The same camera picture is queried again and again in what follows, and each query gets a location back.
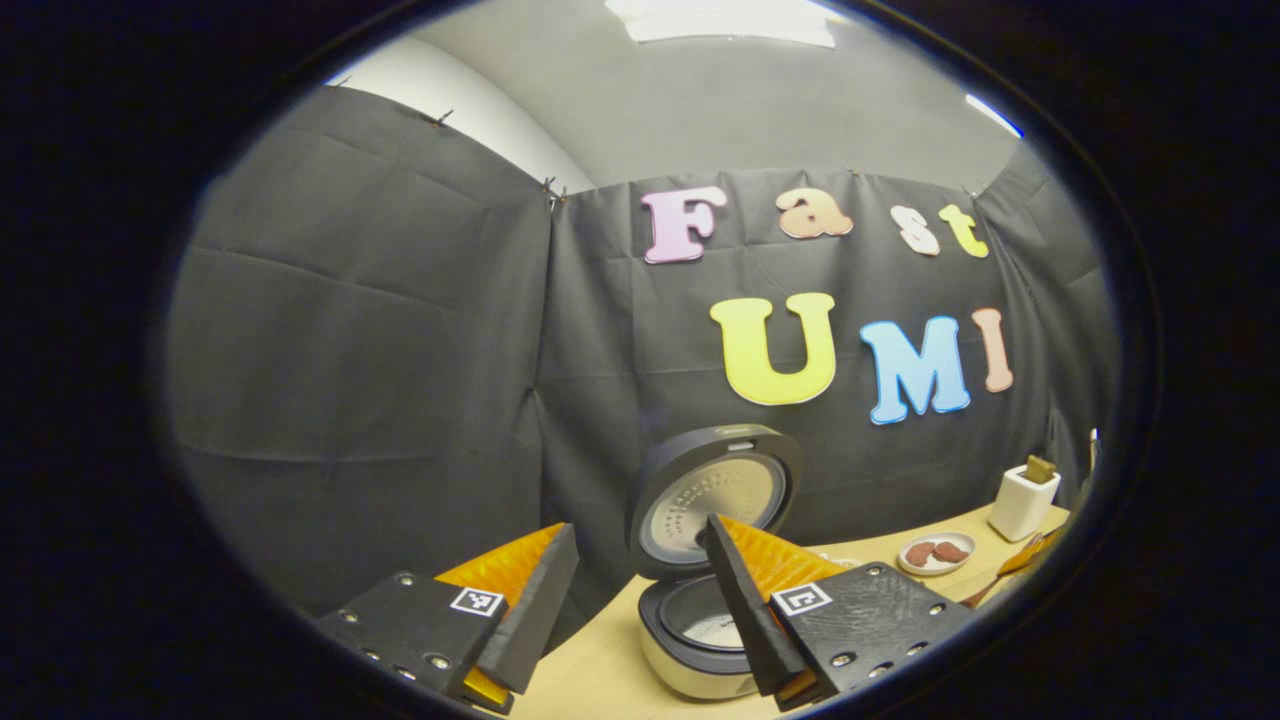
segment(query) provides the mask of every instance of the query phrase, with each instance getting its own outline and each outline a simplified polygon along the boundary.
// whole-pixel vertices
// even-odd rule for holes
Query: open lid
[[[773,530],[786,516],[800,470],[800,446],[764,425],[703,428],[654,447],[627,496],[632,566],[659,580],[709,573],[698,543],[707,515]]]

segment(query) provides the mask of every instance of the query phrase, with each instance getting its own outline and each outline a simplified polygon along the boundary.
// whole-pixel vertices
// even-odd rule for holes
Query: food on plate
[[[933,556],[943,562],[960,562],[969,557],[969,553],[956,547],[955,543],[940,542],[933,547]]]
[[[929,555],[933,552],[932,542],[918,542],[906,551],[906,561],[916,568],[924,568],[924,564],[929,561]]]

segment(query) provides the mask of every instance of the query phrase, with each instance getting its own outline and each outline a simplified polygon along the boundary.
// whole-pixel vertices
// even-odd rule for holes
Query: white container
[[[1018,542],[1039,528],[1048,506],[1053,503],[1057,483],[1062,479],[1062,475],[1053,473],[1048,482],[1037,484],[1023,477],[1027,465],[1005,470],[996,505],[987,518],[991,527],[1009,542]]]

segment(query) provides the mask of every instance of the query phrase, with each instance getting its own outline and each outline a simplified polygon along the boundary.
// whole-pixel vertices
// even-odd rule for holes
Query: white plate
[[[906,561],[906,551],[911,550],[913,547],[915,547],[922,542],[932,542],[934,544],[942,542],[950,542],[951,544],[959,547],[960,550],[968,552],[969,555],[965,556],[965,559],[961,560],[960,562],[943,562],[931,555],[924,561],[924,568],[916,568],[915,565],[911,565],[910,562]],[[902,550],[897,551],[897,564],[900,568],[902,568],[908,573],[911,573],[913,575],[941,575],[942,573],[950,573],[951,570],[955,570],[956,568],[968,562],[969,559],[973,557],[974,547],[977,547],[977,543],[973,542],[972,537],[964,533],[932,533],[928,536],[920,536],[914,541],[904,544]]]

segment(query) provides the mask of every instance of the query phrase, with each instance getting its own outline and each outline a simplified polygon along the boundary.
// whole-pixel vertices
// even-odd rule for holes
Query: white wall
[[[554,190],[595,187],[529,113],[480,73],[413,36],[389,42],[329,81],[372,92],[444,122],[502,155],[538,182],[556,177]]]

